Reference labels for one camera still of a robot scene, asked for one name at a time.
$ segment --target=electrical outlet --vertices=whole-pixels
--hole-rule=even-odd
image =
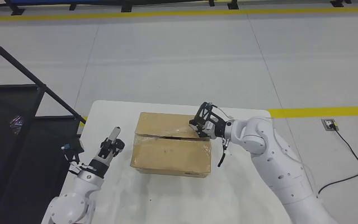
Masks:
[[[323,124],[325,130],[327,130],[327,131],[335,131],[333,128],[329,127],[330,124],[334,124],[336,126],[336,129],[339,130],[338,126],[336,125],[336,121],[333,118],[321,119],[321,121],[322,121],[322,124]]]

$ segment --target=metal bracket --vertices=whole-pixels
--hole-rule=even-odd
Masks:
[[[130,1],[123,1],[121,12],[132,12],[132,4]]]
[[[343,6],[343,0],[330,1],[334,8],[341,8]]]
[[[12,10],[11,16],[21,16],[25,10],[24,8],[18,8],[17,5],[11,2],[11,0],[5,0],[5,3]]]
[[[231,3],[228,3],[228,8],[230,10],[238,10],[239,6],[237,5],[237,0],[231,0]]]
[[[71,4],[70,6],[69,6],[69,10],[70,11],[74,11],[75,9],[76,9],[76,4]]]

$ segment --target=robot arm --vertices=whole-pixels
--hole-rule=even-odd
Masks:
[[[337,224],[313,194],[303,165],[274,130],[269,119],[228,120],[213,113],[215,105],[203,103],[189,125],[200,137],[223,139],[223,157],[229,142],[242,146],[266,185],[276,194],[294,224]]]
[[[83,224],[92,222],[96,202],[90,199],[92,192],[101,190],[104,176],[112,159],[124,148],[124,143],[117,139],[121,129],[115,127],[108,138],[101,143],[99,152],[88,166],[79,165],[78,150],[69,144],[62,147],[65,157],[71,162],[71,173],[77,174],[74,178],[72,192],[55,197],[50,202],[41,224]]]

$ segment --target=black metal pole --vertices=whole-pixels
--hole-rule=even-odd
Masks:
[[[12,10],[11,16],[20,16],[24,12],[24,8],[18,8],[17,5],[13,4],[11,0],[5,0],[5,3]]]
[[[228,3],[228,7],[230,10],[238,10],[237,0],[231,0],[231,3]]]
[[[71,114],[73,114],[77,119],[79,119],[83,124],[86,123],[86,120],[81,117],[75,110],[72,109],[65,101],[63,101],[58,95],[56,95],[50,88],[46,86],[41,80],[39,80],[34,74],[32,74],[27,68],[25,68],[18,60],[16,60],[12,55],[9,54],[5,49],[0,46],[0,55],[10,62],[15,68],[22,72],[27,78],[32,80],[36,85],[43,88],[45,92],[50,95],[54,100],[56,100],[61,106],[66,108]]]

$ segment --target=floor marking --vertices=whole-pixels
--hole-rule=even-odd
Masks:
[[[358,116],[358,106],[339,106],[331,108],[288,108],[267,109],[273,118],[312,118],[315,116]]]
[[[101,18],[129,18],[154,16],[205,16],[205,15],[238,15],[238,14],[287,14],[287,13],[332,13],[358,12],[358,7],[344,8],[279,8],[279,9],[243,9],[243,10],[192,10],[192,11],[157,11],[157,12],[126,12],[126,13],[94,13],[67,15],[33,15],[33,16],[0,16],[0,21],[21,20],[78,20]]]

